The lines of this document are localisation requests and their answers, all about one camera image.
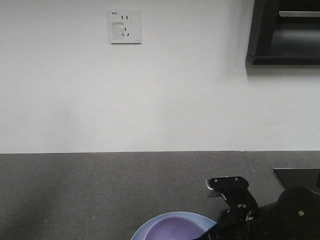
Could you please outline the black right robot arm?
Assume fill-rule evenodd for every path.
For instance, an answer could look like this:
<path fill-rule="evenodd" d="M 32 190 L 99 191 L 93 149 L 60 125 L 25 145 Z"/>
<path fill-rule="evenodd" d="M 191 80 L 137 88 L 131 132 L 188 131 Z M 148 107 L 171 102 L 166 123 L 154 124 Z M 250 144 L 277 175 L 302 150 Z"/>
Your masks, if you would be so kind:
<path fill-rule="evenodd" d="M 304 187 L 288 188 L 274 203 L 250 210 L 230 224 L 222 217 L 200 240 L 318 240 L 320 195 Z"/>

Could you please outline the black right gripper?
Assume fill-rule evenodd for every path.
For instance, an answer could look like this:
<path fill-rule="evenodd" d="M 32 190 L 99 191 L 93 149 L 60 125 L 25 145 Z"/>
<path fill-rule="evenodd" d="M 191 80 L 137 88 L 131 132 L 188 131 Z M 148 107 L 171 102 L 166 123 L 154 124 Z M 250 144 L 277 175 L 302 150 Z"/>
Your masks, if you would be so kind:
<path fill-rule="evenodd" d="M 222 197 L 229 206 L 216 224 L 203 233 L 201 240 L 264 240 L 265 231 L 258 222 L 258 204 L 245 190 L 211 190 L 213 197 Z"/>

